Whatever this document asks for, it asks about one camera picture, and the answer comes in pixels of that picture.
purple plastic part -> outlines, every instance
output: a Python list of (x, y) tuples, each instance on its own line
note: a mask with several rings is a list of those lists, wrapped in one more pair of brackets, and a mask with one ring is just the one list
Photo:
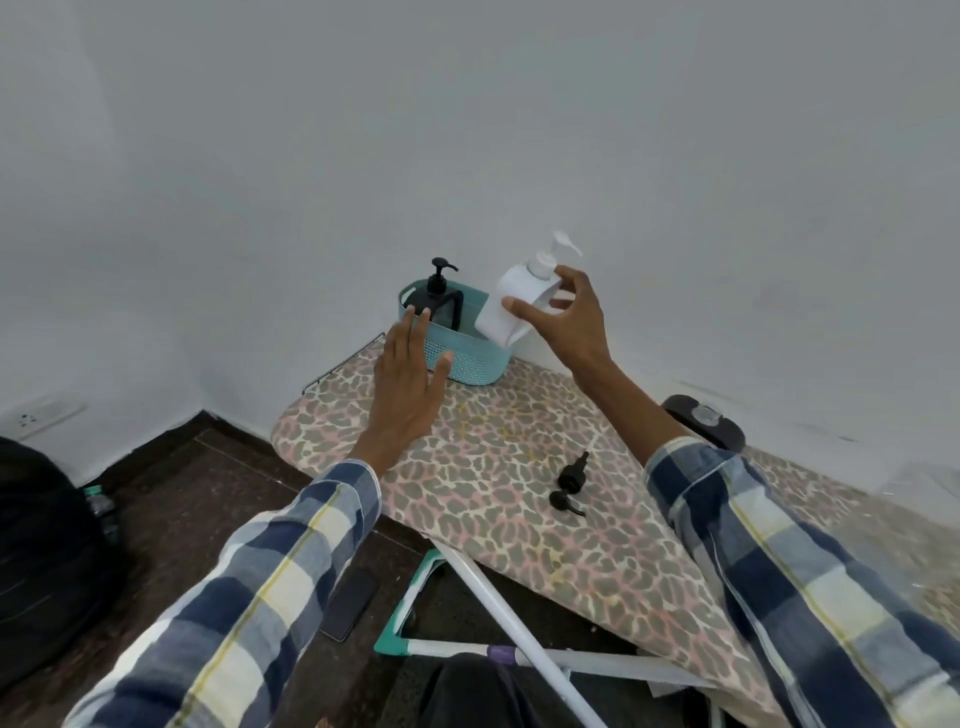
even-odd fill
[(500, 665), (516, 665), (516, 647), (490, 644), (487, 646), (487, 657)]

teal plastic basket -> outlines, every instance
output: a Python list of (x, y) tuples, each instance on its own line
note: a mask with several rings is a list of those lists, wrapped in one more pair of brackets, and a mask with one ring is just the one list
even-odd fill
[[(403, 318), (406, 310), (404, 303), (407, 298), (415, 289), (424, 285), (426, 279), (415, 280), (400, 292), (397, 297), (400, 318)], [(480, 315), (480, 309), (490, 296), (462, 283), (449, 281), (447, 285), (464, 292), (460, 330), (453, 331), (430, 323), (426, 330), (426, 365), (432, 372), (442, 353), (453, 352), (451, 379), (474, 386), (493, 384), (507, 371), (513, 349), (501, 349), (473, 326)]]

hand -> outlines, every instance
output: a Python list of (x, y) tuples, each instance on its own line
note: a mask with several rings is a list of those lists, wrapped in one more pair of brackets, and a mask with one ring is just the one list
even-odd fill
[(586, 391), (589, 380), (598, 370), (612, 364), (603, 310), (586, 273), (565, 265), (558, 265), (556, 272), (563, 279), (560, 289), (576, 297), (572, 301), (550, 301), (552, 308), (559, 308), (563, 313), (547, 313), (511, 296), (503, 299), (503, 307), (518, 319), (533, 324), (557, 358), (573, 373), (577, 385)]
[(377, 477), (396, 464), (410, 443), (430, 434), (444, 402), (453, 352), (437, 359), (433, 380), (428, 381), (423, 345), (429, 323), (429, 308), (417, 318), (409, 306), (403, 320), (391, 327), (373, 367), (370, 422), (350, 457), (367, 463)]

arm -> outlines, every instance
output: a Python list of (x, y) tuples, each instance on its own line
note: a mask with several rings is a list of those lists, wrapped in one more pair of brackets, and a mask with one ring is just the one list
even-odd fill
[(646, 470), (646, 484), (754, 651), (796, 726), (939, 728), (960, 719), (960, 643), (830, 536), (801, 522), (742, 457), (693, 437), (613, 364), (587, 277), (546, 314), (504, 300), (570, 368)]
[(452, 358), (428, 381), (425, 313), (408, 311), (376, 363), (370, 424), (350, 459), (227, 541), (213, 571), (120, 656), (67, 728), (253, 728), (274, 716), (327, 600), (380, 514), (378, 478), (427, 434)]

left hand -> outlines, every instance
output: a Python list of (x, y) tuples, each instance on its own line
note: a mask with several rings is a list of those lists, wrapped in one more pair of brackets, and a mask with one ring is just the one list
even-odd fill
[(429, 380), (423, 351), (429, 323), (429, 309), (418, 318), (409, 306), (387, 334), (383, 353), (373, 368), (370, 423), (350, 457), (367, 463), (377, 477), (394, 466), (414, 440), (430, 434), (444, 403), (453, 352), (444, 352), (437, 359)]

